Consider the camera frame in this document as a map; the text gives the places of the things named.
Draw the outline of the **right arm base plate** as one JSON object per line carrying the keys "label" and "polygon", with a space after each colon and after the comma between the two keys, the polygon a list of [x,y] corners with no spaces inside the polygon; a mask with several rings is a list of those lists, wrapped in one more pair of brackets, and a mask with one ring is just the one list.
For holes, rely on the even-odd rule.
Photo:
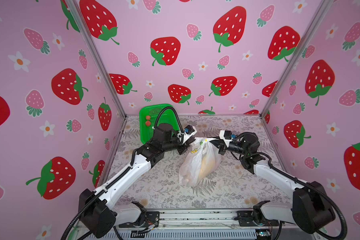
{"label": "right arm base plate", "polygon": [[261,201],[253,206],[252,210],[237,211],[235,221],[239,222],[241,227],[278,227],[280,222],[277,220],[268,220],[261,212],[261,207],[270,201]]}

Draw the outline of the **white lemon print plastic bag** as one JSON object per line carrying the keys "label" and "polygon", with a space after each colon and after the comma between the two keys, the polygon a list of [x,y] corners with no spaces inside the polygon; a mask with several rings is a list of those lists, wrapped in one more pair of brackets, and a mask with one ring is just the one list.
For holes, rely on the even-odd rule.
{"label": "white lemon print plastic bag", "polygon": [[219,148],[213,145],[214,140],[196,137],[190,144],[190,151],[179,169],[181,185],[194,187],[218,168],[222,155],[219,154]]}

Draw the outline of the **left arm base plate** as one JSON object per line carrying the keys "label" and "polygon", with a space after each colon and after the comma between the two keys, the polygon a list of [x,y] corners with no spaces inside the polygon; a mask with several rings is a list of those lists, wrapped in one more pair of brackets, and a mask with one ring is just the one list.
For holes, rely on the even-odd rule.
{"label": "left arm base plate", "polygon": [[158,211],[148,211],[146,213],[142,213],[138,219],[133,223],[124,223],[118,225],[119,228],[147,228],[151,225],[157,225],[160,219],[160,212]]}

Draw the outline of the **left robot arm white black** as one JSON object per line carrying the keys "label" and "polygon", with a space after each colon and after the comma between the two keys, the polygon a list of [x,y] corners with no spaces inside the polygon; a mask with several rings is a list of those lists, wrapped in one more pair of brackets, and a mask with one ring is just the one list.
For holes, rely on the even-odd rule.
{"label": "left robot arm white black", "polygon": [[164,158],[165,152],[176,150],[183,154],[195,140],[196,133],[196,128],[191,125],[183,131],[176,131],[166,123],[158,125],[154,128],[153,137],[133,151],[128,165],[94,191],[83,191],[79,198],[78,220],[88,232],[81,239],[90,235],[101,238],[118,225],[144,225],[147,210],[142,204],[132,202],[117,207],[116,203],[140,176]]}

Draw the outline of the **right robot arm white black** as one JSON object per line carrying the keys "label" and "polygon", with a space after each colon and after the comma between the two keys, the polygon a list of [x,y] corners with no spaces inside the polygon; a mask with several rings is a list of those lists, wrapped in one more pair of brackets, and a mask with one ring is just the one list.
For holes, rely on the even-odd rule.
{"label": "right robot arm white black", "polygon": [[255,133],[244,132],[235,136],[230,131],[221,131],[212,144],[221,155],[226,152],[238,154],[237,159],[245,170],[272,183],[291,198],[291,204],[271,201],[256,204],[252,219],[257,225],[281,221],[295,224],[304,232],[313,234],[342,216],[321,184],[305,182],[289,175],[276,168],[268,154],[259,152],[260,142]]}

